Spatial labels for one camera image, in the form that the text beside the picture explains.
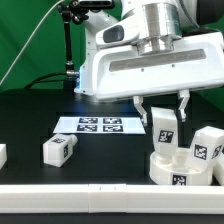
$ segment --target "stacked white blocks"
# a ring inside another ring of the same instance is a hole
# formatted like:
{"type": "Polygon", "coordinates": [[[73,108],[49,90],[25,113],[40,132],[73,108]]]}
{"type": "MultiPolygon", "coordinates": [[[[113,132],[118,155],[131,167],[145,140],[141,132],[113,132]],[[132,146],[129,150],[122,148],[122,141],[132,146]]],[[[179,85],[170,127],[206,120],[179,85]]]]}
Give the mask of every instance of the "stacked white blocks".
{"type": "Polygon", "coordinates": [[[61,167],[73,154],[77,142],[75,135],[56,134],[43,145],[44,163],[61,167]]]}
{"type": "Polygon", "coordinates": [[[6,161],[7,161],[6,145],[0,144],[0,169],[4,166],[6,161]]]}
{"type": "Polygon", "coordinates": [[[224,131],[198,130],[190,149],[178,148],[177,118],[173,110],[152,108],[153,143],[150,177],[160,185],[210,185],[213,167],[224,145],[224,131]]]}

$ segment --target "green screen backdrop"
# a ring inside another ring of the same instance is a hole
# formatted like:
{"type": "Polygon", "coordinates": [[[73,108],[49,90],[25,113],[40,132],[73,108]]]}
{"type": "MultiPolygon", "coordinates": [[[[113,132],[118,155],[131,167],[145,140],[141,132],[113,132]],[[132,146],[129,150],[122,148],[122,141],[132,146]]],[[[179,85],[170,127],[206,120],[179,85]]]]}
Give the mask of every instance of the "green screen backdrop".
{"type": "MultiPolygon", "coordinates": [[[[18,55],[27,39],[57,0],[2,0],[0,7],[0,79],[18,55]]],[[[108,11],[119,19],[120,6],[108,11]]],[[[224,18],[212,28],[224,31],[224,18]]],[[[71,23],[72,50],[75,67],[85,60],[84,26],[71,23]]],[[[57,8],[47,17],[25,52],[0,86],[0,92],[23,88],[43,75],[65,71],[64,29],[57,8]]],[[[35,88],[62,88],[62,83],[39,84],[35,88]]],[[[199,91],[199,93],[224,111],[224,89],[199,91]]]]}

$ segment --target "paper sheet with markers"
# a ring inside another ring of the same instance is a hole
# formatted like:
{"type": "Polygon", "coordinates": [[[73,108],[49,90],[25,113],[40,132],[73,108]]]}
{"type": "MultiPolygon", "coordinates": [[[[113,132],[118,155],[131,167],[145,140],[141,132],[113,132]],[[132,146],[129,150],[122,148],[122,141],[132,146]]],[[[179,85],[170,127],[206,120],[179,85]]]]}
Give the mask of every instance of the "paper sheet with markers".
{"type": "Polygon", "coordinates": [[[60,117],[54,133],[145,134],[136,117],[60,117]]]}

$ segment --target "table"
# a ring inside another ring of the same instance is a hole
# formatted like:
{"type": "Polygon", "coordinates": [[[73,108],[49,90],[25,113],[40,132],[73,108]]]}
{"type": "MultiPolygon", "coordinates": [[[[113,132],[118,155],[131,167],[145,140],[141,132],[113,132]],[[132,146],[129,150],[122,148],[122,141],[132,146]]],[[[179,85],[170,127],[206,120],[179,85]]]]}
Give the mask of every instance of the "table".
{"type": "MultiPolygon", "coordinates": [[[[147,98],[144,108],[175,109],[176,96],[147,98]]],[[[62,168],[43,164],[42,144],[53,136],[60,116],[138,117],[132,101],[92,103],[76,99],[62,90],[9,90],[0,94],[0,143],[7,144],[7,164],[0,171],[0,184],[154,184],[150,179],[149,156],[153,152],[152,124],[146,135],[77,134],[79,143],[62,168]]],[[[179,143],[189,147],[194,132],[207,125],[224,127],[223,112],[196,93],[187,107],[188,120],[179,124],[179,143]]],[[[13,220],[38,223],[221,223],[224,216],[159,214],[2,214],[4,223],[13,220]]]]}

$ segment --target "black cable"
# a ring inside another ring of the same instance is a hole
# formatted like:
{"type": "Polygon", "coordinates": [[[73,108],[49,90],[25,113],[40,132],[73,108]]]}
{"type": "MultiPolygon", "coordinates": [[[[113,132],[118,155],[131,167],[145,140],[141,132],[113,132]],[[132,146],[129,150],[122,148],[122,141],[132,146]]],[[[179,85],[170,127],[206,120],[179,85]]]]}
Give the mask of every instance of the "black cable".
{"type": "Polygon", "coordinates": [[[44,80],[44,81],[38,81],[38,82],[35,82],[32,84],[33,85],[36,85],[36,84],[40,84],[40,83],[47,83],[47,82],[63,82],[64,79],[57,79],[57,80],[44,80]]]}
{"type": "Polygon", "coordinates": [[[187,8],[184,4],[183,0],[179,0],[180,2],[180,6],[184,11],[184,14],[187,16],[187,18],[189,19],[189,21],[196,27],[196,28],[200,28],[200,25],[194,20],[194,18],[189,14],[189,12],[187,11],[187,8]]]}
{"type": "Polygon", "coordinates": [[[41,76],[37,79],[35,79],[33,82],[31,82],[30,84],[26,85],[24,87],[24,89],[30,89],[33,85],[35,85],[36,83],[39,83],[39,81],[43,80],[43,79],[48,79],[48,78],[51,78],[51,77],[55,77],[55,76],[66,76],[66,73],[65,72],[60,72],[60,73],[51,73],[51,74],[48,74],[48,75],[44,75],[44,76],[41,76]]]}

